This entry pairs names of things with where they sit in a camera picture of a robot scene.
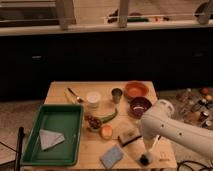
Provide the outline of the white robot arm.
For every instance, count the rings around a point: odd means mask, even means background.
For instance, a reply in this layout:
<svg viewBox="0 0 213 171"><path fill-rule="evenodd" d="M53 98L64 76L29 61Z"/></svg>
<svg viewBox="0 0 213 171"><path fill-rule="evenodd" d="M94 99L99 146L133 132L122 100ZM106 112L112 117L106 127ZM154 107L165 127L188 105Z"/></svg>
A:
<svg viewBox="0 0 213 171"><path fill-rule="evenodd" d="M174 106L171 102L157 100L139 121L142 137L151 140L161 135L213 160L213 131L171 119L173 114Z"/></svg>

